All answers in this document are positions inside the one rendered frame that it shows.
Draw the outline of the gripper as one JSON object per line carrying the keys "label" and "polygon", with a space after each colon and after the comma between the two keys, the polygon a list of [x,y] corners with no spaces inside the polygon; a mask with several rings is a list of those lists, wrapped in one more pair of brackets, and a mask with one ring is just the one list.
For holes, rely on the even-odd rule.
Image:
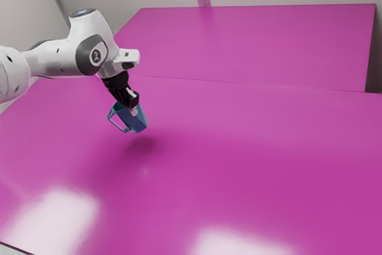
{"label": "gripper", "polygon": [[130,89],[130,86],[128,85],[128,72],[123,71],[115,76],[102,78],[101,80],[114,99],[117,102],[124,104],[132,116],[137,116],[137,106],[139,104],[140,95],[138,92]]}

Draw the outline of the teal faceted mug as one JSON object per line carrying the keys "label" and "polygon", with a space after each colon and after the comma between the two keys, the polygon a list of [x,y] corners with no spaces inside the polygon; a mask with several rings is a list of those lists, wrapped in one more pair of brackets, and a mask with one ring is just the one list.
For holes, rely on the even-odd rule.
{"label": "teal faceted mug", "polygon": [[148,126],[147,116],[140,104],[128,109],[116,102],[110,109],[107,119],[123,133],[140,133]]}

